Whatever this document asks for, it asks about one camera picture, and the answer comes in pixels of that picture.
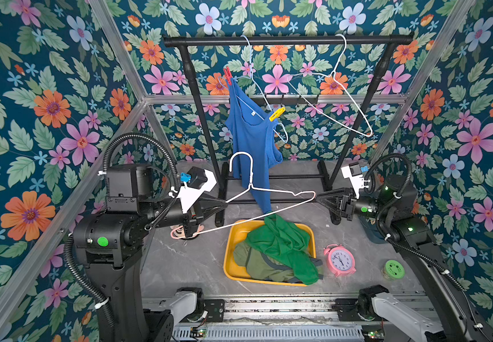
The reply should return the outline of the yellow clothespin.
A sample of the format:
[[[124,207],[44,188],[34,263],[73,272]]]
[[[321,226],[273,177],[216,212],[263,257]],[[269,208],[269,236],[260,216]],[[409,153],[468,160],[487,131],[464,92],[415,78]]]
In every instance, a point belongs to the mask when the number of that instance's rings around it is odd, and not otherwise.
[[[286,108],[285,107],[280,107],[279,109],[275,110],[270,116],[269,116],[269,120],[271,122],[277,120],[278,118],[280,118],[284,113],[286,112]]]

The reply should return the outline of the blue tank top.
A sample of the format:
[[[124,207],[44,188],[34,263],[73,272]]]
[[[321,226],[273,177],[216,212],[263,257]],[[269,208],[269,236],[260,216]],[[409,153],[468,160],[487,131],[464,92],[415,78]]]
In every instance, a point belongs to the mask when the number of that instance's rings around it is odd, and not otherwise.
[[[253,198],[263,213],[269,213],[269,170],[283,161],[274,138],[278,123],[270,121],[262,108],[240,89],[235,80],[229,86],[229,100],[226,126],[233,137],[233,153],[240,153],[233,158],[231,171],[235,178],[242,180],[244,188],[253,184],[256,188],[251,191]]]

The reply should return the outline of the olive green tank top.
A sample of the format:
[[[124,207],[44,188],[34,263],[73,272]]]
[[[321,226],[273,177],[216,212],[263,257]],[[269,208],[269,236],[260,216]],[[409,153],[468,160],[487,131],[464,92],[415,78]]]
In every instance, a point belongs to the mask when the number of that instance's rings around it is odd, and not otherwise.
[[[246,242],[236,245],[234,262],[256,281],[311,285],[324,278],[323,262],[312,258],[307,251],[291,249],[274,258]]]

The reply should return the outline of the pink clothespin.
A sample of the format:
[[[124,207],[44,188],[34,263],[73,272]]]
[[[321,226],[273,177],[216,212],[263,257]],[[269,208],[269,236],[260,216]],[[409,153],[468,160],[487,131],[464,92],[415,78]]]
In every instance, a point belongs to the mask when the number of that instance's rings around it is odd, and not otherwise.
[[[228,66],[224,67],[223,72],[224,72],[224,77],[226,78],[226,82],[228,83],[228,86],[232,86],[234,78],[230,71],[230,68]]]

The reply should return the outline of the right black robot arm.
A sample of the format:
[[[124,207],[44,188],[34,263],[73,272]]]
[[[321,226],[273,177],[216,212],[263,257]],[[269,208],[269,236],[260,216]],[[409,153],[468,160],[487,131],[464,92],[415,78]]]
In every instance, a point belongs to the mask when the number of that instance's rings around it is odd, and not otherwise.
[[[493,329],[483,322],[466,289],[441,260],[432,230],[412,213],[416,189],[410,159],[400,153],[385,155],[366,173],[355,165],[353,176],[359,185],[322,192],[316,202],[339,219],[374,219],[377,233],[420,281],[439,320],[432,323],[382,285],[359,291],[358,316],[365,321],[388,321],[412,341],[493,341]]]

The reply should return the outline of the light blue wire hanger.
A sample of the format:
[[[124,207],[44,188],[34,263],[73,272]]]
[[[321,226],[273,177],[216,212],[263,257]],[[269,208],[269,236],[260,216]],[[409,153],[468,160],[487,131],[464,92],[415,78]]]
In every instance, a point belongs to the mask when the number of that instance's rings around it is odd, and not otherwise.
[[[253,65],[253,46],[251,45],[251,43],[249,41],[249,37],[245,36],[244,34],[241,35],[241,37],[246,41],[246,44],[249,47],[250,52],[251,52],[251,55],[250,55],[249,60],[248,60],[249,68],[248,68],[248,71],[247,71],[247,77],[252,81],[253,85],[255,85],[256,88],[258,88],[260,95],[262,96],[264,102],[266,103],[266,108],[269,110],[269,109],[271,109],[271,104],[269,103],[269,100],[268,100],[266,94],[263,92],[263,89],[260,87],[260,85],[257,83],[257,81],[254,78],[255,68],[254,68],[254,65]],[[285,126],[281,122],[278,122],[278,125],[280,125],[280,127],[283,128],[283,132],[285,134],[285,138],[283,138],[283,136],[278,131],[274,130],[273,132],[277,135],[277,137],[282,142],[284,142],[286,144],[286,143],[289,142],[289,134],[286,131]]]

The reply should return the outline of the pink wire hanger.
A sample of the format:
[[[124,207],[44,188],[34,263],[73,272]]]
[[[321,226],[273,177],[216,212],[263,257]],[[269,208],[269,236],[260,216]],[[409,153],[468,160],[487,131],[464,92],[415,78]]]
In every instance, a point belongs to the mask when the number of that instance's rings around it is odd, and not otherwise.
[[[235,157],[239,156],[239,155],[246,155],[249,160],[250,160],[250,168],[249,168],[249,185],[248,187],[241,193],[239,193],[238,195],[230,198],[230,199],[227,199],[225,200],[224,202],[219,199],[219,205],[215,207],[215,210],[216,210],[216,213],[219,213],[223,210],[225,210],[228,206],[228,204],[232,203],[234,205],[244,205],[244,204],[256,204],[256,200],[238,200],[238,198],[240,198],[242,195],[245,195],[249,192],[253,192],[253,191],[257,191],[257,192],[277,192],[277,193],[283,193],[283,194],[289,194],[289,195],[292,195],[294,196],[295,198],[297,198],[298,196],[301,196],[301,195],[311,195],[311,198],[306,198],[306,199],[303,199],[303,198],[300,198],[298,200],[284,200],[285,203],[292,203],[291,206],[289,207],[285,207],[285,208],[281,208],[281,209],[278,209],[276,211],[271,211],[271,212],[267,212],[263,215],[259,215],[257,217],[254,217],[254,218],[251,218],[251,219],[246,219],[244,221],[244,223],[246,222],[250,222],[250,221],[254,221],[254,220],[258,220],[258,219],[261,219],[261,218],[264,218],[264,217],[267,217],[269,215],[273,215],[273,214],[278,214],[280,212],[283,212],[283,211],[286,211],[288,209],[293,209],[295,207],[298,207],[300,205],[304,205],[306,203],[309,203],[309,202],[313,202],[315,199],[316,199],[316,196],[317,196],[317,193],[313,190],[307,190],[307,191],[302,191],[302,192],[298,192],[298,193],[294,193],[294,192],[291,192],[289,190],[274,190],[274,189],[266,189],[266,188],[257,188],[253,185],[253,158],[250,154],[248,154],[247,152],[236,152],[235,154],[232,155],[230,161],[229,161],[229,171],[232,171],[232,167],[233,167],[233,160]],[[222,225],[220,227],[216,227],[214,229],[201,229],[201,228],[197,228],[197,231],[196,232],[193,232],[192,233],[192,236],[188,237],[186,235],[186,225],[183,224],[182,226],[178,226],[176,227],[175,229],[173,229],[171,231],[171,238],[172,239],[193,239],[195,237],[197,237],[198,235],[201,235],[201,234],[205,234],[205,233],[209,233],[209,232],[214,232],[214,231],[217,231],[217,230],[220,230],[220,229],[224,229],[224,228],[228,228],[228,227],[231,227],[233,226],[233,224],[230,224],[230,225]]]

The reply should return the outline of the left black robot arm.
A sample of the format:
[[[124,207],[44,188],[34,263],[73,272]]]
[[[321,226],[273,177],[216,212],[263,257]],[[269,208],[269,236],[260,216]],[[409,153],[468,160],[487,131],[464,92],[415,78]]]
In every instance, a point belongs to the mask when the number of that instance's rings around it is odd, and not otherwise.
[[[153,170],[146,164],[112,165],[113,153],[130,139],[158,147],[170,171],[166,198],[153,195]],[[151,309],[142,304],[140,273],[145,238],[155,229],[175,227],[195,237],[205,219],[226,208],[211,196],[213,172],[198,167],[179,173],[171,153],[141,133],[113,139],[102,161],[106,186],[104,211],[81,221],[64,247],[64,259],[75,281],[95,301],[101,341],[170,341],[178,323],[193,323],[194,335],[210,321],[223,319],[222,300],[205,300],[200,288],[182,287]]]

